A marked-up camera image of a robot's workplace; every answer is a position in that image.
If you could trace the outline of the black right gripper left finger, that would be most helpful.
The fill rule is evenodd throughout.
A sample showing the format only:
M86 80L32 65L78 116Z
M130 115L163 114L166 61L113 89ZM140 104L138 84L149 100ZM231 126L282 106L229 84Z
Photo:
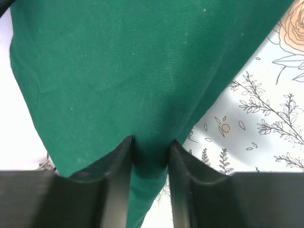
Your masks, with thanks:
M68 178L52 171L0 173L3 228L124 228L133 138Z

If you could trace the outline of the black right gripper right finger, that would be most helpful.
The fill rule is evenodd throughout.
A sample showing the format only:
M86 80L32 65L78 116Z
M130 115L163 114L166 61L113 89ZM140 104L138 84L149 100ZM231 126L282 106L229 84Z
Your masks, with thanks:
M297 172L224 175L177 142L169 148L169 182L176 228L301 228L304 176Z

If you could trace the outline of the green surgical cloth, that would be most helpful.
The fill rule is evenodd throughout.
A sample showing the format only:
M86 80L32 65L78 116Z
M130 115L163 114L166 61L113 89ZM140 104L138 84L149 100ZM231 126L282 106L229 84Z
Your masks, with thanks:
M139 228L183 142L290 0L18 0L10 63L34 126L67 177L128 135L127 227Z

